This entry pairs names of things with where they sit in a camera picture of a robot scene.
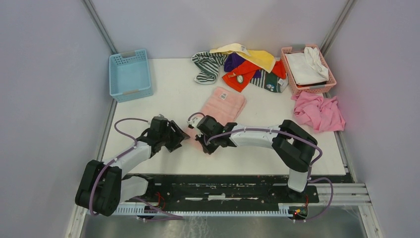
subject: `yellow cloth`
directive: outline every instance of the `yellow cloth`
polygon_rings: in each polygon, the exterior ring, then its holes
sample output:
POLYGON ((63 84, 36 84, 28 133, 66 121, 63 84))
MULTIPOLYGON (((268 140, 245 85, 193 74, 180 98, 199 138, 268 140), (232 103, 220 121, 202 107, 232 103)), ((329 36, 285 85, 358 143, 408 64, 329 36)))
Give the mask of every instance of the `yellow cloth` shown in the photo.
POLYGON ((276 63, 274 56, 268 53, 267 51, 247 50, 245 46, 238 43, 233 43, 217 49, 210 50, 210 53, 231 54, 233 52, 236 52, 240 57, 248 60, 256 66, 259 66, 268 73, 271 73, 276 63))
POLYGON ((274 68, 275 65, 275 58, 272 54, 268 53, 267 51, 252 51, 248 50, 251 56, 248 56, 242 52, 237 52, 237 54, 248 60, 249 62, 259 66, 260 68, 264 69, 268 73, 274 68))
POLYGON ((242 52, 242 53, 250 56, 250 54, 247 51, 247 48, 245 46, 241 45, 241 44, 238 44, 238 43, 233 43, 233 44, 229 44, 229 45, 226 45, 226 46, 219 47, 217 49, 210 50, 211 54, 213 54, 213 53, 231 54, 233 52, 242 52))

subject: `white tabletop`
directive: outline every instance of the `white tabletop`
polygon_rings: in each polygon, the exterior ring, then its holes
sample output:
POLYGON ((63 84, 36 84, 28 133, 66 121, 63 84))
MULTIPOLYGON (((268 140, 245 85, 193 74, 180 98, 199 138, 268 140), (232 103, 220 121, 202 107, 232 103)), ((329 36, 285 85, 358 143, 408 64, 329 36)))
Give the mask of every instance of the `white tabletop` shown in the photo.
MULTIPOLYGON (((154 95, 124 103, 118 103, 112 124, 122 118, 151 120, 158 114, 174 120, 182 129, 187 118, 198 112, 217 86, 234 91, 220 78, 215 84, 201 85, 194 82, 200 70, 190 59, 151 59, 150 73, 154 95)), ((283 93, 271 93, 249 84, 243 91, 247 104, 236 122, 244 125, 265 126, 281 124, 293 118, 295 101, 290 89, 283 93)), ((138 137, 149 125, 140 121, 125 121, 119 128, 138 137)), ((314 133, 303 125, 318 141, 323 156, 314 164, 314 175, 344 175, 343 162, 333 132, 314 133)), ((119 134, 112 127, 105 148, 104 159, 115 157, 126 149, 132 140, 119 134)), ((197 174, 197 175, 287 175, 289 169, 274 150, 260 147, 218 148, 207 155, 189 143, 169 153, 166 148, 151 159, 139 164, 131 173, 142 174, 197 174)))

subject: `orange cloth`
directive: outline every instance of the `orange cloth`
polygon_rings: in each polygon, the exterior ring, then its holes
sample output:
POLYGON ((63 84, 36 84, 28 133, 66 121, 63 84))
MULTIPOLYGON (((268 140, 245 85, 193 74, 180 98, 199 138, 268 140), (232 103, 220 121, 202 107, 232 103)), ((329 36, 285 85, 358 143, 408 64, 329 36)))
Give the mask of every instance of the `orange cloth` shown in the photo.
POLYGON ((281 79, 286 79, 286 69, 284 68, 283 62, 281 60, 275 63, 271 72, 281 79))
POLYGON ((238 92, 242 92, 244 88, 249 84, 252 77, 255 74, 255 71, 261 69, 259 66, 256 66, 255 64, 244 61, 240 66, 233 69, 231 72, 225 74, 222 79, 225 81, 229 87, 235 89, 238 92), (237 77, 239 75, 242 75, 244 78, 243 81, 240 83, 238 82, 237 77))

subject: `green and white striped cloth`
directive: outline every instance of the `green and white striped cloth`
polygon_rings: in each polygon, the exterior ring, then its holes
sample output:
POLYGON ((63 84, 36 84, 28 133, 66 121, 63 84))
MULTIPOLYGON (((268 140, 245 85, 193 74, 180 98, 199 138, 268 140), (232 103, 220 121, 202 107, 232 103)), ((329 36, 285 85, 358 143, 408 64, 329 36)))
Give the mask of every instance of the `green and white striped cloth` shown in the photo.
POLYGON ((199 52, 191 57, 192 62, 201 69, 194 81, 200 84, 213 84, 219 75, 219 67, 224 65, 227 55, 222 53, 199 52))
POLYGON ((289 81, 277 77, 274 73, 268 73, 267 71, 260 69, 261 78, 252 78, 250 83, 268 90, 273 93, 282 93, 287 87, 289 81))

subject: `red wire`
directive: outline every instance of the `red wire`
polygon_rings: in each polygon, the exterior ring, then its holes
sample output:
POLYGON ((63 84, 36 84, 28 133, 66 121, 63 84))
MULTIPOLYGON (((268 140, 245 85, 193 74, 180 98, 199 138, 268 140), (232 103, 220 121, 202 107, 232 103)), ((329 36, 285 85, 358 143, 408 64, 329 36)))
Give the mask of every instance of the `red wire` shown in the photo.
POLYGON ((308 197, 308 195, 305 195, 305 198, 306 198, 305 207, 307 207, 307 206, 308 206, 308 204, 309 204, 309 197, 308 197))
POLYGON ((157 200, 157 207, 159 207, 159 205, 160 205, 160 199, 162 199, 163 206, 162 206, 162 209, 161 210, 163 210, 165 208, 165 205, 166 205, 165 199, 160 195, 160 192, 157 192, 156 195, 159 196, 159 198, 157 200))
POLYGON ((156 195, 159 196, 159 198, 157 199, 157 206, 159 207, 159 205, 160 205, 160 193, 157 192, 156 195))
POLYGON ((162 196, 161 196, 161 198, 163 200, 163 206, 162 206, 162 211, 163 211, 163 209, 165 208, 166 202, 165 202, 165 199, 162 196))

